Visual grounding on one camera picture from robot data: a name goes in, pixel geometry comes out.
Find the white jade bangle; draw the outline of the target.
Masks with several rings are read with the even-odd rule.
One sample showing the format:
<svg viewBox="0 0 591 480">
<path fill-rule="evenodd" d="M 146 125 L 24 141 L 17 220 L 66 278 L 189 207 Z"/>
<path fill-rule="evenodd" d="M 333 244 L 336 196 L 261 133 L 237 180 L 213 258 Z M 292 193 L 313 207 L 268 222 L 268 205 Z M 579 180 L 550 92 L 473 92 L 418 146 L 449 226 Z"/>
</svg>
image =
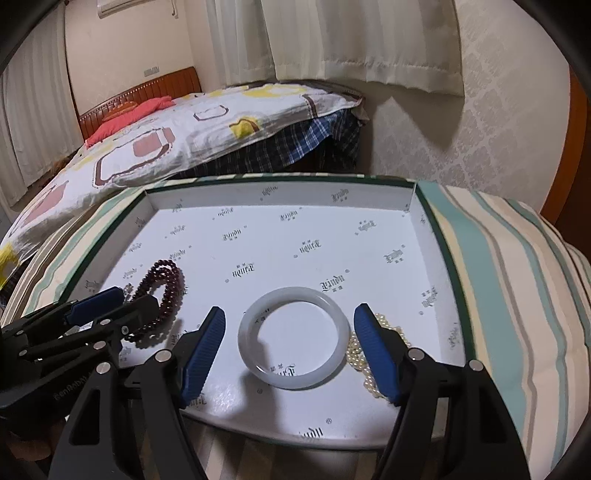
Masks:
<svg viewBox="0 0 591 480">
<path fill-rule="evenodd" d="M 346 360 L 351 324 L 321 291 L 283 287 L 245 310 L 238 351 L 252 375 L 283 390 L 304 390 L 332 378 Z"/>
</svg>

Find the green tray white lining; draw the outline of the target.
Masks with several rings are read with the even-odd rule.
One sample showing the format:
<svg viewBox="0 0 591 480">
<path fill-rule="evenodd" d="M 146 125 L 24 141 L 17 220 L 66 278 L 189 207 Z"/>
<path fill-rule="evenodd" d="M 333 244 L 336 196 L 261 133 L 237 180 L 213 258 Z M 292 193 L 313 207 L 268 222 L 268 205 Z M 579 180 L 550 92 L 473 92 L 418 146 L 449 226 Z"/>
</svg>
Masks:
<svg viewBox="0 0 591 480">
<path fill-rule="evenodd" d="M 103 203 L 70 238 L 56 295 L 82 299 L 136 286 L 158 260 L 182 275 L 183 294 L 161 339 L 125 344 L 142 363 L 195 330 L 211 307 L 226 329 L 200 396 L 187 412 L 207 424 L 294 446 L 384 446 L 397 408 L 342 363 L 328 381 L 283 390 L 250 373 L 238 351 L 243 313 L 283 287 L 325 293 L 349 319 L 368 304 L 434 359 L 461 365 L 469 321 L 451 253 L 436 222 L 441 189 L 428 182 L 262 176 L 168 183 Z"/>
</svg>

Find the striped tablecloth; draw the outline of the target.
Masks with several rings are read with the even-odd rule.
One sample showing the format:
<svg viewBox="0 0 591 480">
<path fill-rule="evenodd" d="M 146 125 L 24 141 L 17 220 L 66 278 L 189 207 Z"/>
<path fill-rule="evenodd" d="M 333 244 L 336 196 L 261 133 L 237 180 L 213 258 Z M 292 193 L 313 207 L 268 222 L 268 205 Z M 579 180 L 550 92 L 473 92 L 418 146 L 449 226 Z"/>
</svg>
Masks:
<svg viewBox="0 0 591 480">
<path fill-rule="evenodd" d="M 262 176 L 161 181 L 161 184 Z M 534 478 L 572 443 L 590 404 L 590 265 L 534 209 L 516 200 L 437 184 L 436 222 L 467 308 L 466 359 L 491 373 L 521 437 Z M 5 308 L 6 320 L 54 300 L 75 231 L 106 201 L 48 237 Z"/>
</svg>

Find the white left curtain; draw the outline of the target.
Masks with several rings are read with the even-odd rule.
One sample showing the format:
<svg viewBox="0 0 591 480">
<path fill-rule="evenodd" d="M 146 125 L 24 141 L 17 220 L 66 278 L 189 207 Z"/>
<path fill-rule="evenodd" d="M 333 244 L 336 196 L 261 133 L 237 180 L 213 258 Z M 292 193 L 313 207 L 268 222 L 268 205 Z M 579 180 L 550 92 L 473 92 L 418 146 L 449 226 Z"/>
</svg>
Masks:
<svg viewBox="0 0 591 480">
<path fill-rule="evenodd" d="M 60 2 L 1 74 L 1 196 L 13 206 L 83 143 L 71 92 Z"/>
</svg>

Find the white curtain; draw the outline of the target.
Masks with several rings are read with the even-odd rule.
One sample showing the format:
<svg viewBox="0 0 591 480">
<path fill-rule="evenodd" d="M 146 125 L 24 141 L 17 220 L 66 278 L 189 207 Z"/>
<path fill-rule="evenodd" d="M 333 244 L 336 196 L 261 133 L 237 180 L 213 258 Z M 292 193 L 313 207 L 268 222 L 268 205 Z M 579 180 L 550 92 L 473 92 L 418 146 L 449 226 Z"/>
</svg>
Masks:
<svg viewBox="0 0 591 480">
<path fill-rule="evenodd" d="M 464 93 L 452 1 L 208 1 L 224 85 L 362 81 Z"/>
<path fill-rule="evenodd" d="M 60 2 L 1 74 L 1 196 L 13 206 L 83 143 L 71 92 Z"/>
</svg>

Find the orange round cushion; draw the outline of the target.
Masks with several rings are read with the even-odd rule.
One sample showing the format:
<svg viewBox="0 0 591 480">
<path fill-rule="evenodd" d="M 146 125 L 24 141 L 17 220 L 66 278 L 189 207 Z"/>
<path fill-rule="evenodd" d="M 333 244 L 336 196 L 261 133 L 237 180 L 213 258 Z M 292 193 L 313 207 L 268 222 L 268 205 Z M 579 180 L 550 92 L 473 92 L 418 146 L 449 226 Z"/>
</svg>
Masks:
<svg viewBox="0 0 591 480">
<path fill-rule="evenodd" d="M 125 101 L 116 106 L 113 106 L 104 116 L 102 122 L 110 121 L 118 116 L 133 111 L 138 104 L 134 101 Z"/>
</svg>

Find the pink pillow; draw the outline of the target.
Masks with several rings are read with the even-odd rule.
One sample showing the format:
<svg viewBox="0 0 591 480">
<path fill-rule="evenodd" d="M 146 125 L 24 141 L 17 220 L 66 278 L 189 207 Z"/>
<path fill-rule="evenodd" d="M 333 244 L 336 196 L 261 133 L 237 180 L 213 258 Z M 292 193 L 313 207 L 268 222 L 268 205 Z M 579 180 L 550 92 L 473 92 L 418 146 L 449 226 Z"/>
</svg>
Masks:
<svg viewBox="0 0 591 480">
<path fill-rule="evenodd" d="M 175 105 L 175 102 L 170 96 L 156 97 L 148 99 L 132 109 L 127 108 L 123 113 L 116 113 L 104 121 L 98 129 L 85 140 L 87 148 L 92 147 L 107 137 L 117 133 L 127 126 L 141 120 L 148 115 L 167 109 Z"/>
</svg>

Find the wooden headboard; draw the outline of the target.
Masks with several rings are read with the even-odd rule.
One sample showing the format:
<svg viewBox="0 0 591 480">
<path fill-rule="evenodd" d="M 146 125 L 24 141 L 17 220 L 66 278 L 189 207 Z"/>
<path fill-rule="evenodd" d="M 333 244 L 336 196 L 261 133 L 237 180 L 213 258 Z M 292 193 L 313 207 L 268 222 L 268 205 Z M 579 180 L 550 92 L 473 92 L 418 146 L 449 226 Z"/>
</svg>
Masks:
<svg viewBox="0 0 591 480">
<path fill-rule="evenodd" d="M 126 102 L 137 104 L 155 97 L 180 98 L 190 93 L 200 93 L 201 85 L 194 67 L 187 67 L 143 82 L 105 100 L 78 117 L 84 140 L 89 138 L 102 124 L 110 111 Z"/>
</svg>

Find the wooden door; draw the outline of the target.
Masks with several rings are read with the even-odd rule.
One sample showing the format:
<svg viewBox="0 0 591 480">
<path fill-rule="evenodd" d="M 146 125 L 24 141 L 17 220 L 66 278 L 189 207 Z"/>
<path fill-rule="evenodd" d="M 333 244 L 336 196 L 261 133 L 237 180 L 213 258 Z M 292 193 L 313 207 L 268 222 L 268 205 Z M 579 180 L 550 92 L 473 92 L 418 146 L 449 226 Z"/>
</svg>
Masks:
<svg viewBox="0 0 591 480">
<path fill-rule="evenodd" d="M 573 69 L 563 151 L 541 214 L 568 243 L 590 249 L 590 99 Z"/>
</svg>

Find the blue plaid bed sheet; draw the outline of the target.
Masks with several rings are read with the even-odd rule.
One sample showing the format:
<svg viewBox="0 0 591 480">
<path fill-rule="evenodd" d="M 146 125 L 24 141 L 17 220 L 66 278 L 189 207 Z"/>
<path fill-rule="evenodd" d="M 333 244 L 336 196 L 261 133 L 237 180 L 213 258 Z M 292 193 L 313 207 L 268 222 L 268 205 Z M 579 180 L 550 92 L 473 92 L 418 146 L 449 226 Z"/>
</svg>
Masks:
<svg viewBox="0 0 591 480">
<path fill-rule="evenodd" d="M 262 141 L 174 175 L 174 180 L 255 173 L 352 173 L 365 122 L 352 111 L 294 123 Z"/>
</svg>

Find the white air conditioner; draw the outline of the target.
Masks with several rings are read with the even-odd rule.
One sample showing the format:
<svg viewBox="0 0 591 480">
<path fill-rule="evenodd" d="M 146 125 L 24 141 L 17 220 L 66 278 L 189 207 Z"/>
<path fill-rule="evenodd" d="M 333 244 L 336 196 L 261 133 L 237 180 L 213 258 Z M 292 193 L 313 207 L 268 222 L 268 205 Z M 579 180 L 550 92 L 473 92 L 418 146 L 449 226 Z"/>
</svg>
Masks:
<svg viewBox="0 0 591 480">
<path fill-rule="evenodd" d="M 132 8 L 150 1 L 151 0 L 97 0 L 97 15 L 100 19 L 103 19 L 128 8 Z"/>
</svg>

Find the white centre curtain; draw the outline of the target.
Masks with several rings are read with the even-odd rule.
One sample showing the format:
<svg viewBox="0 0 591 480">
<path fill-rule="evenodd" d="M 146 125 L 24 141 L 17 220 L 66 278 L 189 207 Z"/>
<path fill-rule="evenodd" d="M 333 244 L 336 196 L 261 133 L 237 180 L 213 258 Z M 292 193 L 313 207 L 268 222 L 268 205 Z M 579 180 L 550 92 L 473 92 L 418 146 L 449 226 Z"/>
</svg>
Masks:
<svg viewBox="0 0 591 480">
<path fill-rule="evenodd" d="M 464 93 L 452 1 L 208 1 L 224 85 L 362 81 Z"/>
</svg>

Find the wall power socket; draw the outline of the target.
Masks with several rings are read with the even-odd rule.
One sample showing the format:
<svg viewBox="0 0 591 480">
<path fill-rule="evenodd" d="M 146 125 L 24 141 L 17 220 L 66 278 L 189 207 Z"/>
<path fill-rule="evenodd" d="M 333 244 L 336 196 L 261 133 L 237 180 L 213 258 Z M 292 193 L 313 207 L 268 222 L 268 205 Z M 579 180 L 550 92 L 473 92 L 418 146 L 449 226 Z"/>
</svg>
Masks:
<svg viewBox="0 0 591 480">
<path fill-rule="evenodd" d="M 157 74 L 158 72 L 159 72 L 159 67 L 158 66 L 154 66 L 154 67 L 151 67 L 151 68 L 148 68 L 148 69 L 144 70 L 143 71 L 143 75 L 145 77 L 149 77 L 149 76 L 152 76 L 152 75 Z"/>
</svg>

